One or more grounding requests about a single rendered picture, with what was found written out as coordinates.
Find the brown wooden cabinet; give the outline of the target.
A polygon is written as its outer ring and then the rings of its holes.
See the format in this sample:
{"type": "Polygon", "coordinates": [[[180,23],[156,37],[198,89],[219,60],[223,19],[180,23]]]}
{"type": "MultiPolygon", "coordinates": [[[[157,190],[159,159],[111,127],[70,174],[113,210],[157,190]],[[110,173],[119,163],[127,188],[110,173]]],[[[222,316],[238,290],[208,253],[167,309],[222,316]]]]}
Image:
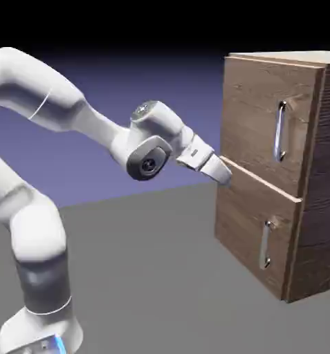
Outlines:
{"type": "Polygon", "coordinates": [[[229,56],[324,68],[282,300],[292,303],[330,290],[330,51],[230,53],[229,56]]]}

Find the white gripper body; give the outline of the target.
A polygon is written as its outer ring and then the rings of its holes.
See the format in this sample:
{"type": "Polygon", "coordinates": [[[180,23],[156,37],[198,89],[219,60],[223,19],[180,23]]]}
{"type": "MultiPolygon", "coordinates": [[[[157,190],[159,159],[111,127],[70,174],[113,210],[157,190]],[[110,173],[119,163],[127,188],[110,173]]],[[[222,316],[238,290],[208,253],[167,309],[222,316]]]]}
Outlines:
{"type": "Polygon", "coordinates": [[[230,169],[215,153],[200,168],[200,172],[220,185],[227,185],[232,176],[230,169]]]}

